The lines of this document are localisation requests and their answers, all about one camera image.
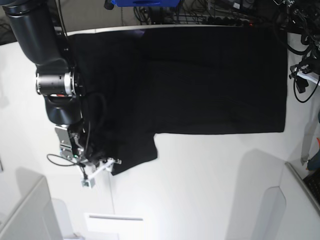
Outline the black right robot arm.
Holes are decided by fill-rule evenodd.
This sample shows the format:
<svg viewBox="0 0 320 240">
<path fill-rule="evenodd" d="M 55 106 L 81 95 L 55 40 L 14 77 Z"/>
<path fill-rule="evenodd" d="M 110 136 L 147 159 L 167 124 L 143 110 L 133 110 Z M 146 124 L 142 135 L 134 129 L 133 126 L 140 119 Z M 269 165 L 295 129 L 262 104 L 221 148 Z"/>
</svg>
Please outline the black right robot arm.
<svg viewBox="0 0 320 240">
<path fill-rule="evenodd" d="M 89 143 L 90 120 L 83 117 L 85 88 L 73 56 L 59 0 L 2 0 L 0 6 L 25 56 L 35 64 L 35 89 L 55 124 L 60 154 L 81 167 L 121 164 Z"/>
</svg>

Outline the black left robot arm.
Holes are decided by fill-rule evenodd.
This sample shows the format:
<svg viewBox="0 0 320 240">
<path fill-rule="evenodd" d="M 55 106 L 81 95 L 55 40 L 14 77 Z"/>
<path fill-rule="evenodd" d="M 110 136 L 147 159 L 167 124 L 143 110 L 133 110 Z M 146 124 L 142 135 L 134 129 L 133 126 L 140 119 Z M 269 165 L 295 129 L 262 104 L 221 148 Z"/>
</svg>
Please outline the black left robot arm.
<svg viewBox="0 0 320 240">
<path fill-rule="evenodd" d="M 290 77 L 298 73 L 320 74 L 320 2 L 318 0 L 275 0 L 272 30 L 278 42 L 301 61 L 291 67 Z M 304 50 L 297 50 L 280 34 L 300 35 Z"/>
</svg>

